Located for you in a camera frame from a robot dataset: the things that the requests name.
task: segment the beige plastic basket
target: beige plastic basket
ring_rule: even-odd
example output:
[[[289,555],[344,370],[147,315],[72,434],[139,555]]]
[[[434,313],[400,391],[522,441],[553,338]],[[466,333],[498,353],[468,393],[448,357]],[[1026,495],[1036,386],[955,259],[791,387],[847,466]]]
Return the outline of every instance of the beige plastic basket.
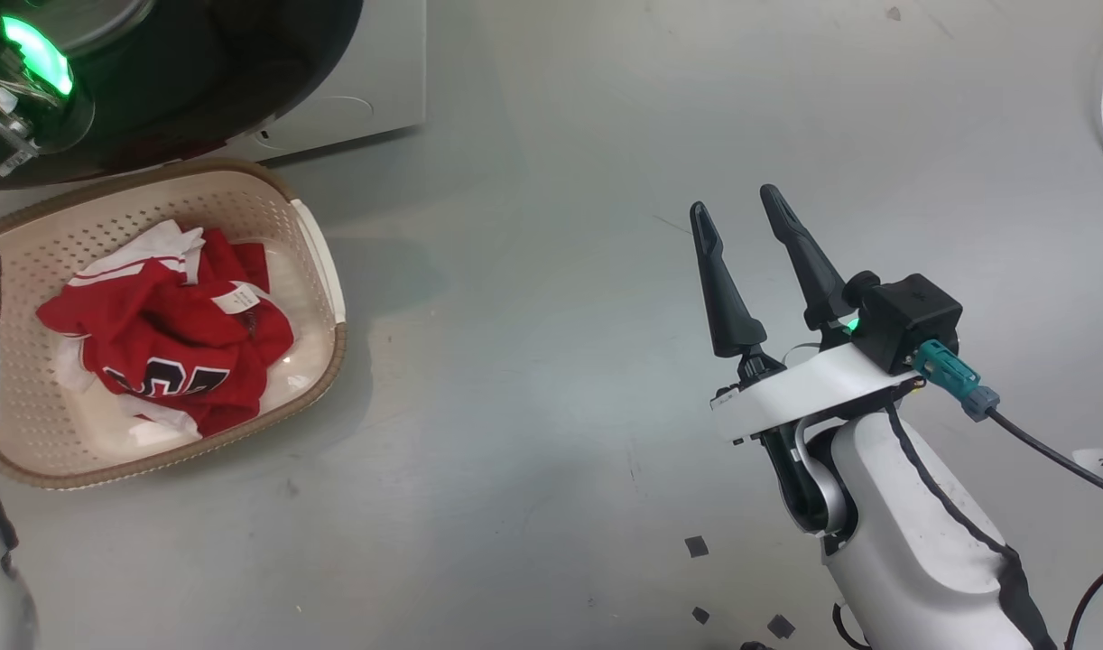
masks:
[[[86,264],[173,219],[217,226],[231,242],[264,244],[270,295],[291,318],[296,345],[271,366],[260,414],[208,439],[131,436],[100,382],[57,385],[57,334],[34,310]],[[0,220],[0,470],[44,489],[79,489],[150,472],[233,444],[315,403],[339,373],[346,326],[331,254],[315,219],[279,178],[246,161],[185,161],[56,196]]]

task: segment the black debris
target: black debris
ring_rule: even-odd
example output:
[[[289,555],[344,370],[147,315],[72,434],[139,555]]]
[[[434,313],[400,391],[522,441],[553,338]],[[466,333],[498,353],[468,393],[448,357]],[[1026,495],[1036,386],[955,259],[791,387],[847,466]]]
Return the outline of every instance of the black debris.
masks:
[[[685,539],[684,543],[688,545],[688,554],[692,554],[693,558],[708,555],[708,544],[704,542],[702,536],[690,536],[690,539]]]
[[[769,631],[774,633],[775,638],[790,638],[796,629],[788,621],[788,618],[778,614],[778,616],[772,617],[772,620],[769,621]]]

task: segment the green indicator light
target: green indicator light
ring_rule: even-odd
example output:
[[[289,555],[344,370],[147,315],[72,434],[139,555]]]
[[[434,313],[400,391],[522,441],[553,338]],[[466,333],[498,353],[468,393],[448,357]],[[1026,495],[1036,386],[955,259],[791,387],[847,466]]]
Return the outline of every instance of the green indicator light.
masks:
[[[34,25],[18,18],[2,17],[2,28],[6,29],[8,40],[14,41],[22,49],[26,70],[47,79],[63,95],[69,95],[74,88],[69,65],[53,42],[43,36]]]

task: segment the gray floor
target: gray floor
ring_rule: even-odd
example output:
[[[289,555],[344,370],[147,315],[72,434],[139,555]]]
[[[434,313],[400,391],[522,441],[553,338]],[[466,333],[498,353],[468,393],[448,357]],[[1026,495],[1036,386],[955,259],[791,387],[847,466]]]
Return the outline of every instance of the gray floor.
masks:
[[[770,350],[808,340],[765,181],[844,275],[963,301],[1010,417],[1103,447],[1103,2],[437,0],[429,32],[427,127],[282,170],[354,333],[323,402],[136,480],[2,486],[50,648],[844,648],[761,449],[708,416],[732,363],[688,203]],[[935,391],[907,416],[1062,638],[1103,494]]]

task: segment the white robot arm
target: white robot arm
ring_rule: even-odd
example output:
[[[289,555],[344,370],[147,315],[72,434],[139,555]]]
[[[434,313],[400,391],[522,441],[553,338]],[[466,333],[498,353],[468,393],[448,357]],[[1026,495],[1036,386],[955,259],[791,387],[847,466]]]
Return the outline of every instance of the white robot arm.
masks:
[[[1017,551],[897,405],[936,384],[974,419],[993,417],[1102,489],[1103,479],[996,412],[1000,399],[956,358],[962,308],[947,294],[923,276],[882,285],[863,271],[845,285],[779,190],[765,185],[761,198],[792,258],[807,328],[821,332],[821,353],[794,367],[764,354],[764,328],[742,303],[711,216],[696,203],[693,237],[713,351],[741,358],[740,382],[711,399],[713,416],[729,444],[764,447],[788,513],[821,540],[822,561],[865,641],[840,625],[839,605],[837,630],[849,646],[875,650],[1056,649]],[[855,309],[858,321],[842,324]]]

